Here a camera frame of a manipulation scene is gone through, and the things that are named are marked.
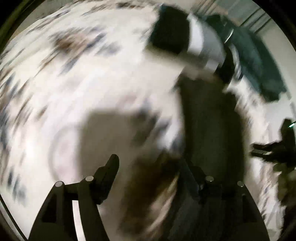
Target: teal garment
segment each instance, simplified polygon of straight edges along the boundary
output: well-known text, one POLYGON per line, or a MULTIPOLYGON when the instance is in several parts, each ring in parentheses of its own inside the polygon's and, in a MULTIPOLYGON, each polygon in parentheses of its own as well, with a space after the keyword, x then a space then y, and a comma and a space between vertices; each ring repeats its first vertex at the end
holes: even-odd
POLYGON ((262 40, 249 29, 236 26, 222 15, 199 16, 209 24, 227 45, 233 44, 239 54, 243 75, 266 101, 279 100, 286 88, 279 69, 262 40))

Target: dark green cloth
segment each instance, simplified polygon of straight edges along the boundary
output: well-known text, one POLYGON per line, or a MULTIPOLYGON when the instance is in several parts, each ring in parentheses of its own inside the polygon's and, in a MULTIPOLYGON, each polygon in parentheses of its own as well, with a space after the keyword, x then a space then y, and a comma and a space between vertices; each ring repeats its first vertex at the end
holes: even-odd
POLYGON ((286 92, 286 88, 271 53, 260 37, 247 28, 236 26, 222 15, 199 17, 217 32, 222 42, 226 41, 233 30, 227 44, 236 47, 242 73, 266 101, 279 100, 279 94, 286 92))

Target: spotted cloth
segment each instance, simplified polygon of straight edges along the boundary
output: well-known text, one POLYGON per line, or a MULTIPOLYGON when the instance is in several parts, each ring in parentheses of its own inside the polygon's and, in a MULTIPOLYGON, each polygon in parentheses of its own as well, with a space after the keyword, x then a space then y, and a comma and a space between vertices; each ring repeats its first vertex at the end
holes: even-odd
MULTIPOLYGON (((56 181, 78 182, 116 153, 119 173, 99 211, 111 241, 130 240, 117 230, 129 167, 140 155, 178 151, 183 131, 173 86, 188 63, 146 49, 158 8, 149 1, 77 1, 36 21, 1 55, 0 192, 27 237, 56 181)), ((248 124, 246 146, 268 142, 260 97, 246 79, 229 90, 248 124)), ((260 206, 271 168, 248 163, 245 182, 260 206)))

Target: silver screw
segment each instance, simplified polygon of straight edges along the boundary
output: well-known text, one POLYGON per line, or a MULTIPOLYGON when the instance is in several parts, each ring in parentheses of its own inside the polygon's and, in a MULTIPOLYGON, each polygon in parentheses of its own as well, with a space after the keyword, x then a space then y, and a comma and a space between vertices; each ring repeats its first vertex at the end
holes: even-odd
POLYGON ((61 181, 58 181, 58 182, 55 183, 55 186, 56 186, 57 188, 59 188, 59 187, 62 186, 62 185, 63 185, 63 182, 61 182, 61 181))
POLYGON ((244 186, 244 183, 242 181, 238 181, 237 185, 242 188, 244 186))
POLYGON ((86 180, 87 182, 91 182, 93 179, 94 179, 93 176, 88 176, 88 177, 85 178, 85 180, 86 180))
POLYGON ((213 181, 214 181, 214 178, 211 177, 211 176, 206 176, 205 179, 206 179, 208 182, 213 182, 213 181))

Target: patterned fabric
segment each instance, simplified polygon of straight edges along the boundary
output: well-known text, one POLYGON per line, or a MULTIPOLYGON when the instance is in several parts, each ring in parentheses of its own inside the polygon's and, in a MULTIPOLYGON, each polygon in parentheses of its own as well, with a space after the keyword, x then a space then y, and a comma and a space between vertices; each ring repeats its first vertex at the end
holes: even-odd
MULTIPOLYGON (((56 181, 77 182, 116 153, 120 170, 99 211, 111 241, 128 239, 117 232, 128 168, 140 155, 178 151, 182 136, 172 89, 188 63, 146 49, 158 8, 148 1, 77 1, 32 24, 1 55, 0 192, 27 237, 56 181)), ((245 79, 229 89, 248 124, 246 146, 267 143, 260 97, 245 79)), ((270 166, 255 159, 248 165, 246 185, 260 207, 270 166)))

